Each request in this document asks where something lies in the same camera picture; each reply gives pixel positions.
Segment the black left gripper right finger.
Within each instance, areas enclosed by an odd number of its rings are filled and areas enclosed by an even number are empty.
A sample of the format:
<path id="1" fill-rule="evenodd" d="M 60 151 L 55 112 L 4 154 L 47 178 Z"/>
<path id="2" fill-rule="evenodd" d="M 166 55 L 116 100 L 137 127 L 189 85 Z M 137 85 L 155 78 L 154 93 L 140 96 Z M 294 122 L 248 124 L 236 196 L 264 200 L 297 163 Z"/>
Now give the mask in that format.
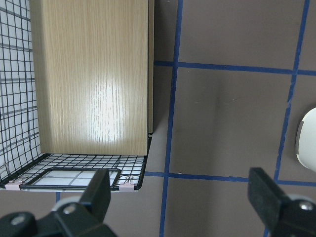
<path id="1" fill-rule="evenodd" d="M 286 194 L 264 169 L 250 168 L 247 197 L 270 236 L 316 235 L 316 202 L 307 196 Z"/>

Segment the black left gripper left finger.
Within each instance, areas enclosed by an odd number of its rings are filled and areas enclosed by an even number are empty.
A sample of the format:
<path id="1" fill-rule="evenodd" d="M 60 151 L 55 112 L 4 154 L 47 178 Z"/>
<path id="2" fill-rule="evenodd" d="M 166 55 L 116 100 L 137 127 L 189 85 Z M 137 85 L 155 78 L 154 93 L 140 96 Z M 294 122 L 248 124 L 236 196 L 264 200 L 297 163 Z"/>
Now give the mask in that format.
<path id="1" fill-rule="evenodd" d="M 103 223 L 111 200 L 109 171 L 98 169 L 78 200 L 60 204 L 54 218 L 63 237 L 109 237 Z"/>

